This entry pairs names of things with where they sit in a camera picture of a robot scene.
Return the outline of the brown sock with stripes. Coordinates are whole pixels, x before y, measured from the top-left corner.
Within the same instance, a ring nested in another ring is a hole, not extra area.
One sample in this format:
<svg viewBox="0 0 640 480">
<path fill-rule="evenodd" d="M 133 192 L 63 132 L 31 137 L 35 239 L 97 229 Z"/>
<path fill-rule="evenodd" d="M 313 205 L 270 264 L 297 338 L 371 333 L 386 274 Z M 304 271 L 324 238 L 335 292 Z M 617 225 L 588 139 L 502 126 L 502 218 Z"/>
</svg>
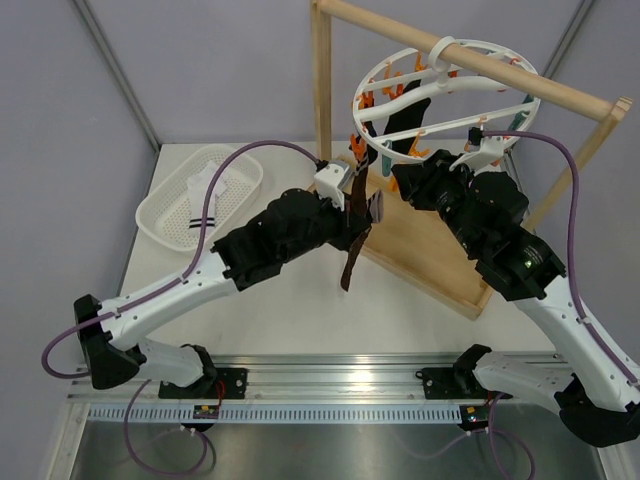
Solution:
<svg viewBox="0 0 640 480">
<path fill-rule="evenodd" d="M 360 216 L 367 216 L 372 223 L 380 223 L 383 218 L 383 194 L 378 189 L 371 197 L 366 197 L 366 185 L 370 165 L 370 155 L 365 147 L 361 153 L 353 151 L 357 167 L 352 183 L 350 208 Z"/>
</svg>

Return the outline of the dark brown small sock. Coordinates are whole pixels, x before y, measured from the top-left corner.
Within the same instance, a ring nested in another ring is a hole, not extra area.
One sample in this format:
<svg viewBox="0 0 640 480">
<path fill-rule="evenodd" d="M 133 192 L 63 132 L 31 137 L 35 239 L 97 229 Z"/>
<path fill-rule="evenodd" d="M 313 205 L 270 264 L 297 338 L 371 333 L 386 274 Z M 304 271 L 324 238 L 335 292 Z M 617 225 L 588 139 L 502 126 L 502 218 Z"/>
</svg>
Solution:
<svg viewBox="0 0 640 480">
<path fill-rule="evenodd" d="M 384 216 L 384 195 L 381 189 L 376 190 L 366 200 L 366 216 L 371 224 L 377 224 L 382 221 Z M 371 227 L 368 227 L 364 232 L 360 233 L 348 250 L 346 264 L 340 279 L 340 286 L 345 292 L 349 291 L 353 269 L 370 231 Z"/>
</svg>

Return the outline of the black sock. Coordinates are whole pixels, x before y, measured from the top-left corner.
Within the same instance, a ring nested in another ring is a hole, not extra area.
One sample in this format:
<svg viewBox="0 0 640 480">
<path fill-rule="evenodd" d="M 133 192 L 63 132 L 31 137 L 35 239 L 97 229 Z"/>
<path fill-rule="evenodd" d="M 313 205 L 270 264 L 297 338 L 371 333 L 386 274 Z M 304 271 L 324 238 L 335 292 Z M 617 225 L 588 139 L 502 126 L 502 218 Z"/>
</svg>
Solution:
<svg viewBox="0 0 640 480">
<path fill-rule="evenodd" d="M 422 88 L 421 80 L 410 81 L 405 86 L 404 91 L 402 95 L 399 97 L 399 99 L 402 101 L 403 104 L 406 104 L 406 105 L 418 103 L 425 99 L 425 96 L 423 95 L 421 88 Z"/>
<path fill-rule="evenodd" d="M 385 135 L 395 134 L 404 130 L 412 130 L 422 125 L 425 111 L 432 100 L 424 98 L 401 111 L 391 115 L 384 130 Z M 414 138 L 393 140 L 391 149 L 397 153 L 408 155 Z"/>
</svg>

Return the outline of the white round clip hanger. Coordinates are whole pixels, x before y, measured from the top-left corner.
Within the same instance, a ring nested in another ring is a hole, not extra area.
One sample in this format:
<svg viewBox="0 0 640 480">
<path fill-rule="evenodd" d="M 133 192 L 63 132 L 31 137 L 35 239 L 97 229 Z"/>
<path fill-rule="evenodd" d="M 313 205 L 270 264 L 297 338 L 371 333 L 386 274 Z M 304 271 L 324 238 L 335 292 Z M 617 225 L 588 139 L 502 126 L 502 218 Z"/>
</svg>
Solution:
<svg viewBox="0 0 640 480">
<path fill-rule="evenodd" d="M 423 95 L 432 100 L 422 125 L 385 135 L 389 117 L 412 105 L 403 104 L 399 97 L 413 80 L 422 81 Z M 517 142 L 519 133 L 533 123 L 540 103 L 531 94 L 514 93 L 509 86 L 484 74 L 446 62 L 437 52 L 424 54 L 405 48 L 378 63 L 356 87 L 351 101 L 356 131 L 351 136 L 350 149 L 361 153 L 367 147 L 370 163 L 380 159 L 383 173 L 388 175 L 396 163 L 427 159 L 435 141 L 456 142 L 453 154 L 460 157 L 472 127 L 489 134 L 514 136 Z M 414 138 L 408 155 L 391 149 L 393 140 L 406 138 Z"/>
</svg>

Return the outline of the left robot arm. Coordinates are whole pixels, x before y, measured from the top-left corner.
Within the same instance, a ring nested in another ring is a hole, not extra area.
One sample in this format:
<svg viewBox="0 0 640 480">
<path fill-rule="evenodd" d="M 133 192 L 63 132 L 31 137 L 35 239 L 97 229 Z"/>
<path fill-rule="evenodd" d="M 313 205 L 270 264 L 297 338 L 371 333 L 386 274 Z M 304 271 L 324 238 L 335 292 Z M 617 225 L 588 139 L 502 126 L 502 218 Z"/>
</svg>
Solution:
<svg viewBox="0 0 640 480">
<path fill-rule="evenodd" d="M 358 211 L 352 205 L 336 207 L 315 192 L 290 189 L 217 240 L 188 275 L 167 277 L 128 298 L 81 297 L 74 310 L 92 386 L 107 390 L 148 379 L 195 398 L 208 396 L 218 374 L 206 349 L 159 343 L 149 334 L 205 303 L 279 275 L 285 264 L 324 244 L 357 250 L 376 220 L 371 201 Z"/>
</svg>

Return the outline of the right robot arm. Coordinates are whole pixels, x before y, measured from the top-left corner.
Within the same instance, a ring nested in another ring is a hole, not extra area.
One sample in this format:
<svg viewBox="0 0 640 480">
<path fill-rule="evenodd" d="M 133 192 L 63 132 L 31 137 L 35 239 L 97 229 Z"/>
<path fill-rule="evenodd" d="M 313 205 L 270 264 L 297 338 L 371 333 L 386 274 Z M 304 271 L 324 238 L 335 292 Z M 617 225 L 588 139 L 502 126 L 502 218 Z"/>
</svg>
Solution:
<svg viewBox="0 0 640 480">
<path fill-rule="evenodd" d="M 535 367 L 483 345 L 455 362 L 454 384 L 466 396 L 504 393 L 559 416 L 580 440 L 603 448 L 639 437 L 638 366 L 593 317 L 578 310 L 567 269 L 525 230 L 527 197 L 505 172 L 474 173 L 446 150 L 392 175 L 403 201 L 439 215 L 482 280 L 541 329 L 569 365 Z"/>
</svg>

